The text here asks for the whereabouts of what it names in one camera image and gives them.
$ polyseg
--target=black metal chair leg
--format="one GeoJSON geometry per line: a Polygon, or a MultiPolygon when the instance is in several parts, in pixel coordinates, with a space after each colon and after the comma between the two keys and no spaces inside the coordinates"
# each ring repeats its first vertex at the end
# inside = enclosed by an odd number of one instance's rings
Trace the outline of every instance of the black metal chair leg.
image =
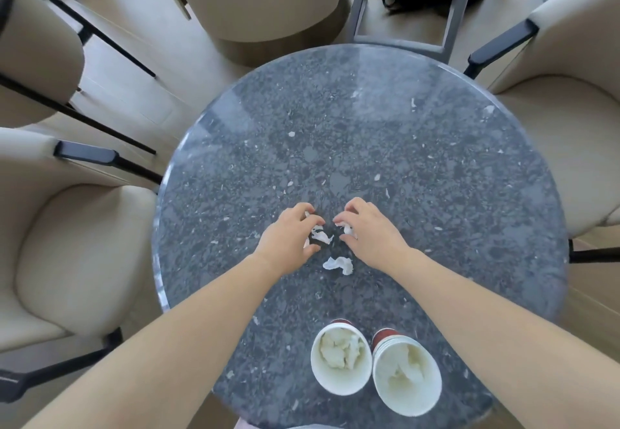
{"type": "Polygon", "coordinates": [[[32,372],[0,370],[0,402],[12,403],[24,396],[29,388],[95,365],[123,343],[123,334],[120,328],[117,328],[103,340],[103,349],[32,372]]]}
{"type": "Polygon", "coordinates": [[[571,264],[617,262],[620,262],[620,248],[602,248],[570,252],[571,264]]]}
{"type": "Polygon", "coordinates": [[[84,26],[84,28],[80,31],[80,40],[82,41],[82,45],[86,43],[82,39],[82,33],[84,33],[84,36],[87,33],[90,33],[90,35],[94,34],[97,37],[99,37],[101,40],[103,40],[106,44],[108,44],[110,47],[115,49],[122,56],[124,56],[125,58],[130,60],[136,66],[138,66],[140,69],[142,69],[143,71],[145,71],[146,73],[151,75],[153,78],[157,78],[157,75],[154,72],[152,72],[147,66],[142,64],[138,59],[136,59],[136,57],[134,57],[129,52],[127,52],[127,50],[123,49],[120,45],[118,45],[116,42],[114,42],[111,38],[109,38],[102,31],[97,29],[97,27],[95,27],[93,24],[91,24],[85,17],[83,17],[77,11],[73,10],[64,1],[62,1],[62,0],[48,0],[48,1],[51,2],[52,4],[54,4],[55,6],[57,6],[64,13],[66,13],[67,15],[69,15],[70,17],[75,19],[78,23],[80,23],[80,24],[82,24],[84,26]]]}
{"type": "Polygon", "coordinates": [[[44,106],[49,107],[50,109],[53,109],[57,112],[62,112],[63,114],[75,120],[79,120],[80,122],[86,125],[89,125],[90,127],[93,127],[108,135],[118,138],[119,140],[122,140],[123,142],[129,143],[130,145],[133,145],[141,150],[144,150],[147,153],[151,153],[152,155],[157,154],[157,151],[153,150],[151,147],[148,147],[147,145],[144,145],[143,143],[135,141],[134,139],[129,138],[127,135],[123,135],[122,133],[111,129],[108,126],[105,126],[97,122],[96,120],[93,120],[85,116],[81,112],[76,111],[70,104],[61,104],[61,103],[54,101],[53,99],[46,98],[45,96],[37,93],[36,91],[33,91],[32,89],[29,89],[21,85],[17,81],[7,78],[6,76],[2,74],[0,74],[0,85],[4,86],[5,88],[10,89],[11,91],[15,91],[16,93],[21,94],[22,96],[25,96],[28,99],[32,99],[33,101],[36,101],[39,104],[43,104],[44,106]]]}

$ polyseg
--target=beige upholstery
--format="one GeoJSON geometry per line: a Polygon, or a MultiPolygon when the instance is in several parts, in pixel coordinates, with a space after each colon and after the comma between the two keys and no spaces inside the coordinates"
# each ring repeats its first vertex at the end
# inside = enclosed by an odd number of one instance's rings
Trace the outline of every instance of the beige upholstery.
{"type": "MultiPolygon", "coordinates": [[[[43,0],[14,0],[0,33],[0,73],[65,104],[78,88],[84,50],[76,32],[43,0]]],[[[0,87],[0,126],[23,127],[55,111],[0,87]]]]}
{"type": "Polygon", "coordinates": [[[0,351],[118,327],[146,277],[155,194],[0,128],[0,351]]]}
{"type": "Polygon", "coordinates": [[[620,221],[619,17],[620,0],[545,2],[490,87],[546,158],[571,237],[620,221]]]}

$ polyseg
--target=finger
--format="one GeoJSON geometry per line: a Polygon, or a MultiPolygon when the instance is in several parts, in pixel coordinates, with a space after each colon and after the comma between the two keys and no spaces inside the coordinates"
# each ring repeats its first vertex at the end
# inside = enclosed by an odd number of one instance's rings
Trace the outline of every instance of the finger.
{"type": "Polygon", "coordinates": [[[325,225],[325,221],[323,220],[323,217],[319,217],[318,215],[310,215],[306,217],[301,224],[303,225],[306,235],[309,235],[316,225],[325,225]]]}
{"type": "Polygon", "coordinates": [[[356,240],[355,237],[351,235],[340,235],[340,239],[344,241],[346,245],[349,247],[349,249],[353,252],[353,254],[357,256],[356,251],[357,251],[358,240],[356,240]]]}
{"type": "Polygon", "coordinates": [[[303,220],[306,217],[306,212],[314,213],[314,207],[308,202],[300,202],[291,209],[291,215],[299,220],[303,220]]]}
{"type": "Polygon", "coordinates": [[[290,207],[288,209],[284,209],[278,218],[281,219],[285,213],[290,212],[290,211],[291,211],[290,207]]]}
{"type": "Polygon", "coordinates": [[[307,248],[304,248],[302,252],[302,254],[304,254],[304,261],[308,261],[314,253],[319,251],[321,251],[321,247],[319,245],[310,245],[307,248]]]}
{"type": "Polygon", "coordinates": [[[334,223],[346,222],[355,229],[355,225],[358,223],[360,216],[353,212],[340,212],[334,217],[334,223]]]}
{"type": "Polygon", "coordinates": [[[360,214],[362,210],[366,208],[366,206],[367,204],[364,199],[362,199],[361,197],[354,197],[351,200],[349,200],[349,202],[346,203],[345,211],[357,212],[360,214]]]}

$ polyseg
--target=chair armrest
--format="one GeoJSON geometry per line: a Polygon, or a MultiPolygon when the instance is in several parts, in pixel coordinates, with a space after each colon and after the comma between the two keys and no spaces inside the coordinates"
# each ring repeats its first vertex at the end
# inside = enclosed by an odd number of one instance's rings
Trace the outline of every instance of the chair armrest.
{"type": "Polygon", "coordinates": [[[123,158],[117,151],[94,147],[83,143],[60,140],[54,148],[54,156],[66,160],[84,161],[96,165],[113,166],[125,172],[161,184],[162,176],[123,158]]]}
{"type": "Polygon", "coordinates": [[[515,49],[523,42],[527,42],[538,32],[538,26],[529,19],[521,21],[517,25],[509,28],[492,41],[484,44],[468,58],[469,66],[464,74],[472,80],[498,58],[506,55],[510,50],[515,49]]]}

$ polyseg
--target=floor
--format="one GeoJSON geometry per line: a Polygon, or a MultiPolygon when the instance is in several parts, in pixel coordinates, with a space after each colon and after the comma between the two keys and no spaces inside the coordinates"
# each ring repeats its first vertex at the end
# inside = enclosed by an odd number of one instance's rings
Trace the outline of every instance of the floor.
{"type": "MultiPolygon", "coordinates": [[[[151,145],[151,157],[134,147],[57,114],[29,129],[73,141],[102,145],[160,173],[185,131],[224,88],[250,71],[215,50],[196,19],[186,21],[172,0],[67,0],[106,33],[155,71],[147,74],[96,37],[86,46],[83,92],[71,102],[91,117],[151,145]]],[[[450,64],[459,70],[481,44],[516,24],[540,0],[484,0],[470,10],[459,32],[450,64]]],[[[361,32],[376,36],[439,43],[445,21],[433,13],[387,17],[380,0],[370,0],[361,32]]],[[[479,82],[488,85],[510,59],[488,68],[479,82]]],[[[139,178],[128,178],[148,185],[139,178]]],[[[598,247],[620,244],[620,228],[595,229],[582,238],[598,247]]],[[[570,291],[559,323],[567,330],[620,361],[620,271],[616,265],[571,267],[570,291]]],[[[159,314],[151,282],[123,331],[131,335],[159,314]]],[[[75,337],[0,355],[0,368],[28,370],[93,350],[98,343],[75,337]]],[[[11,405],[0,405],[0,426],[19,428],[79,375],[28,391],[11,405]]],[[[209,398],[191,424],[193,429],[229,429],[236,417],[209,398]]],[[[518,423],[501,407],[477,427],[516,428],[518,423]]]]}

